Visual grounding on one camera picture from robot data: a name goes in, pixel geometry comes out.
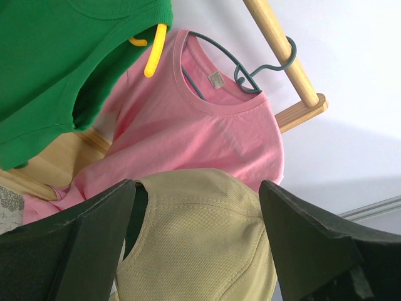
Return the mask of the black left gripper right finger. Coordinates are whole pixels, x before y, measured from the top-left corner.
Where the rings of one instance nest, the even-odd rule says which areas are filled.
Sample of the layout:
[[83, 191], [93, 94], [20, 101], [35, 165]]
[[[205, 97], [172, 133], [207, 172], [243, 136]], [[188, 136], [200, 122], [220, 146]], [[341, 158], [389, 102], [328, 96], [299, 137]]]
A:
[[400, 235], [348, 221], [269, 180], [259, 201], [283, 300], [400, 300]]

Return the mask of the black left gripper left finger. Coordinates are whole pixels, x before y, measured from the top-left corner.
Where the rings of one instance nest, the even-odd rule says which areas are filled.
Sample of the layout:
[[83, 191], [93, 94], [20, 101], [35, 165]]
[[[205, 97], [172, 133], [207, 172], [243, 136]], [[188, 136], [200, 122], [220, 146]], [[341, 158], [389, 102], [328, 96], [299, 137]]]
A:
[[1, 300], [108, 300], [135, 199], [124, 180], [1, 235]]

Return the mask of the khaki hat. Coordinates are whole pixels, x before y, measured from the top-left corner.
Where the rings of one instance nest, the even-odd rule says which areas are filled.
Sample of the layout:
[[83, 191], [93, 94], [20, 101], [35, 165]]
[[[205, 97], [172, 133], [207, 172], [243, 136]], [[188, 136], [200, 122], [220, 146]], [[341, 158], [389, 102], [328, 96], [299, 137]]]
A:
[[258, 194], [217, 169], [135, 181], [111, 300], [270, 300], [277, 282]]

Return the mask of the pink t-shirt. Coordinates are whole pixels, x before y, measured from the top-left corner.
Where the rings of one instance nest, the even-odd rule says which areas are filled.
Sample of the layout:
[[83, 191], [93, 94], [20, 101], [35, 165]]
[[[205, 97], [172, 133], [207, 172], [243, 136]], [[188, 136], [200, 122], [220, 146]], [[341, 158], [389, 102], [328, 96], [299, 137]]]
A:
[[103, 106], [116, 118], [106, 156], [83, 168], [54, 201], [24, 196], [24, 223], [92, 198], [123, 179], [176, 169], [220, 169], [257, 191], [263, 180], [280, 183], [283, 142], [264, 93], [248, 94], [222, 74], [189, 31], [167, 35], [152, 78], [138, 59], [118, 80]]

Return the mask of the dark green cap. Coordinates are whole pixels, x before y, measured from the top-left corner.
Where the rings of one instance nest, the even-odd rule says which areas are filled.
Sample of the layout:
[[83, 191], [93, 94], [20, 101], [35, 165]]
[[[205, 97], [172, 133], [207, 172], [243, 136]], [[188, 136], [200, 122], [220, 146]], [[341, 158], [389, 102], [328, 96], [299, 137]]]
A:
[[148, 192], [142, 184], [136, 183], [135, 199], [125, 235], [125, 251], [123, 259], [128, 256], [138, 239], [145, 218], [147, 205]]

